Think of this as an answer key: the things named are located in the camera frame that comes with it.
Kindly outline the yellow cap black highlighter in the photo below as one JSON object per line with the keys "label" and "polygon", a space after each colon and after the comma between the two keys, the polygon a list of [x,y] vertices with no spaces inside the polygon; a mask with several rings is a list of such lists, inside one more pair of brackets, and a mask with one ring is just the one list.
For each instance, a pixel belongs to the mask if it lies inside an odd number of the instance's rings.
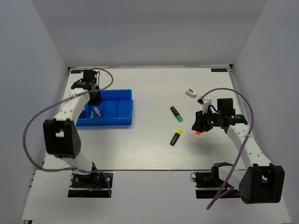
{"label": "yellow cap black highlighter", "polygon": [[171,145],[171,146],[174,146],[174,145],[176,144],[176,142],[178,141],[178,139],[179,139],[180,135],[182,134],[182,132],[183,132],[183,130],[182,130],[181,128],[179,128],[179,129],[175,132],[174,136],[172,137],[172,139],[171,139],[171,141],[170,141],[170,145]]}

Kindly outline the green cap black highlighter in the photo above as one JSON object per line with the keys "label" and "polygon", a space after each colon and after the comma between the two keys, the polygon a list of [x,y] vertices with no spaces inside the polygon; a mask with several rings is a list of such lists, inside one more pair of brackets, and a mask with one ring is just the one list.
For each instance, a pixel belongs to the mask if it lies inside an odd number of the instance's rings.
{"label": "green cap black highlighter", "polygon": [[175,118],[177,119],[178,122],[183,121],[182,116],[179,114],[179,112],[177,111],[177,109],[174,106],[170,107],[170,110],[171,110],[171,112],[173,113],[173,115],[175,116]]}

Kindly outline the pink correction tape pen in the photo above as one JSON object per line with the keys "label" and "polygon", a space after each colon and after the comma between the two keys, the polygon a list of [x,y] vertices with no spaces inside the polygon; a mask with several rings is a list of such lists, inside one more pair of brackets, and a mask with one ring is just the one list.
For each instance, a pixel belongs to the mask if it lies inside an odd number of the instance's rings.
{"label": "pink correction tape pen", "polygon": [[93,110],[97,114],[98,117],[101,117],[100,110],[97,107],[94,107]]}

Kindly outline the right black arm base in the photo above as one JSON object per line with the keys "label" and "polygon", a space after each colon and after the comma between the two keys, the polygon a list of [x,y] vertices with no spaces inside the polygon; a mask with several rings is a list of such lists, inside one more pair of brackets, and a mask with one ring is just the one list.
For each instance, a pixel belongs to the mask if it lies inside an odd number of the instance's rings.
{"label": "right black arm base", "polygon": [[190,178],[194,181],[195,192],[197,199],[213,199],[217,191],[223,184],[223,180],[218,177],[218,169],[222,166],[232,167],[233,165],[228,162],[215,163],[211,171],[208,172],[192,172]]}

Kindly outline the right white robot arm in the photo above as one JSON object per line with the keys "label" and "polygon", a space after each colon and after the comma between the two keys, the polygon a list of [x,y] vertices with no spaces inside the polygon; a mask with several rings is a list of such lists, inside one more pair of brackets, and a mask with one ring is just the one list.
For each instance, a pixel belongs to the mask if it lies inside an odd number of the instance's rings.
{"label": "right white robot arm", "polygon": [[194,131],[208,132],[214,127],[224,130],[241,154],[244,169],[232,170],[229,162],[215,163],[209,174],[195,173],[191,176],[198,188],[219,187],[220,197],[232,187],[239,192],[245,204],[278,203],[281,200],[285,171],[274,165],[262,152],[254,136],[249,134],[249,125],[242,114],[236,114],[231,98],[217,100],[217,107],[211,99],[204,97],[198,102],[202,110],[195,113]]}

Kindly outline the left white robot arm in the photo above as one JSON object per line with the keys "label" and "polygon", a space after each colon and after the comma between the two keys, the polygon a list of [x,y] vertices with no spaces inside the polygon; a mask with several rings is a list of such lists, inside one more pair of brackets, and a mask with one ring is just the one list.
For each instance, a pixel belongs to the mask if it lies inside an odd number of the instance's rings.
{"label": "left white robot arm", "polygon": [[99,76],[98,71],[84,70],[83,77],[72,84],[69,98],[62,103],[59,112],[43,123],[47,153],[65,161],[75,173],[83,175],[82,179],[88,186],[96,185],[99,175],[93,171],[95,165],[81,152],[76,124],[86,105],[95,107],[103,101]]}

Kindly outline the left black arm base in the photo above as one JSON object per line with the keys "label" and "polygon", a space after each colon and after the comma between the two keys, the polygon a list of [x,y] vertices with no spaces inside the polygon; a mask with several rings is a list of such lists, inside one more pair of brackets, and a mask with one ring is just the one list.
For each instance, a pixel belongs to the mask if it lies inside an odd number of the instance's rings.
{"label": "left black arm base", "polygon": [[98,177],[88,175],[71,176],[68,190],[69,198],[110,198],[112,194],[113,173],[97,174]]}

